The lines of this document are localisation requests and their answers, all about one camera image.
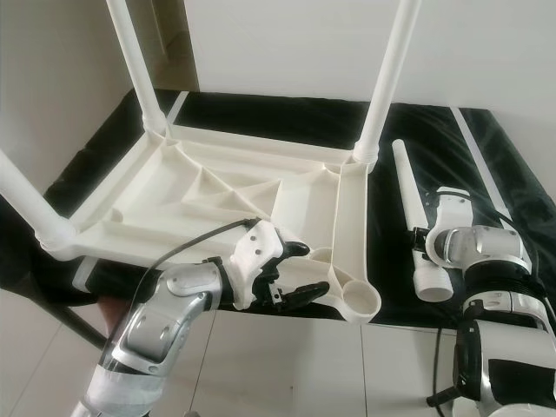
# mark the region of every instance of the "circular hole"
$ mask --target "circular hole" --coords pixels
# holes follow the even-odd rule
[[[381,298],[367,282],[351,281],[344,285],[343,299],[355,313],[376,314],[381,308]]]

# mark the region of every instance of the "black tablecloth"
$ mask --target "black tablecloth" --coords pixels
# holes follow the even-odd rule
[[[177,94],[157,91],[163,111],[169,111]],[[367,107],[368,103],[341,100],[189,93],[175,124],[352,149]],[[482,109],[463,109],[462,113],[514,221],[538,248],[539,274],[549,298],[556,302],[556,207],[491,113]],[[141,111],[131,91],[48,189],[47,200],[61,215],[70,216],[141,133]],[[486,196],[487,192],[449,108],[392,105],[379,161],[368,178],[368,279],[382,297],[382,309],[374,322],[446,325],[442,313],[414,293],[413,261],[404,233],[405,218],[391,149],[392,141],[398,138],[406,142],[422,198],[442,185],[466,189],[472,198]],[[487,215],[492,207],[475,204],[473,208],[475,224],[498,224]],[[433,220],[434,211],[429,211]],[[38,247],[30,228],[3,200],[0,227],[2,288],[69,305],[94,302],[94,295],[79,293],[70,286],[81,260],[51,259]],[[103,261],[96,273],[104,281],[114,282],[106,286],[108,294],[124,297],[135,286],[142,268]],[[454,313],[464,294],[460,274],[451,271],[450,276],[455,296],[442,307]],[[272,314],[264,308],[249,311]],[[288,314],[341,318],[332,308],[316,304]]]

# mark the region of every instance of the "plastic pipe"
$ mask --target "plastic pipe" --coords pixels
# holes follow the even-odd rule
[[[70,245],[76,229],[58,215],[19,169],[0,150],[0,194],[35,230],[44,249],[58,250]]]
[[[400,0],[361,137],[354,147],[354,159],[371,164],[371,170],[378,159],[382,128],[400,78],[420,3],[421,0]]]
[[[400,139],[392,143],[398,182],[400,183],[401,201],[406,216],[408,230],[428,228],[427,215],[419,196],[414,173],[407,157],[406,146]],[[452,283],[444,268],[423,259],[423,253],[413,250],[414,286],[417,296],[428,302],[440,302],[453,295]]]
[[[166,129],[166,118],[158,106],[147,65],[133,29],[128,6],[125,0],[106,0],[106,3],[122,47],[125,63],[128,65],[131,81],[136,89],[137,99],[141,105],[143,126],[145,130],[161,134]]]

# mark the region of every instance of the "white wall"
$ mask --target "white wall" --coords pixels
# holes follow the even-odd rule
[[[159,27],[159,21],[156,18],[154,2],[159,0],[125,1],[141,46],[142,57],[147,65],[150,78],[154,79],[168,60],[165,41],[162,39],[162,32],[159,30],[162,29],[163,25]]]
[[[369,100],[397,2],[185,0],[201,91]],[[556,2],[424,0],[395,101],[493,110],[556,199]]]
[[[44,191],[131,83],[104,1],[0,8],[0,148]]]
[[[185,16],[183,0],[152,0],[155,5],[156,18],[160,24],[164,45],[168,46],[180,33],[188,31],[188,19]]]

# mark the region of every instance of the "black cloth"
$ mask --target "black cloth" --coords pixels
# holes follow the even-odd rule
[[[163,111],[167,112],[177,93],[157,91],[157,95]],[[352,149],[361,132],[367,107],[368,103],[342,100],[189,93],[175,124]],[[551,301],[555,302],[556,207],[491,113],[481,109],[463,109],[462,113],[513,219],[539,248],[540,276]],[[141,111],[134,93],[130,92],[49,188],[47,199],[60,214],[71,215],[141,132]],[[487,192],[450,109],[392,105],[381,138],[379,160],[368,178],[367,276],[382,298],[382,308],[374,322],[426,327],[448,325],[438,308],[420,301],[414,293],[413,261],[391,149],[392,141],[398,138],[406,142],[423,199],[442,185],[466,189],[472,198],[487,196]],[[498,224],[490,214],[492,207],[474,204],[473,211],[476,224]],[[427,214],[433,221],[434,210],[428,210]],[[22,250],[17,275],[31,270],[33,276],[51,282],[52,273],[46,274],[39,263],[23,267],[27,261]],[[4,268],[15,268],[5,267],[6,262],[1,258],[0,262],[0,274]],[[101,266],[99,274],[121,269],[121,266],[114,268],[110,262],[103,264],[106,268]],[[67,277],[71,275],[72,278],[74,271],[75,266],[67,267],[65,272],[57,274],[56,282],[67,285]],[[138,280],[138,277],[130,278],[137,276],[137,272],[127,275],[126,280]],[[442,307],[453,314],[464,295],[460,274],[452,271],[450,276],[456,294],[451,301],[442,303]],[[271,314],[263,308],[249,311]],[[288,312],[288,315],[341,318],[332,308],[316,304]]]
[[[493,397],[502,406],[534,404],[556,408],[554,369],[528,363],[491,359],[488,378]]]

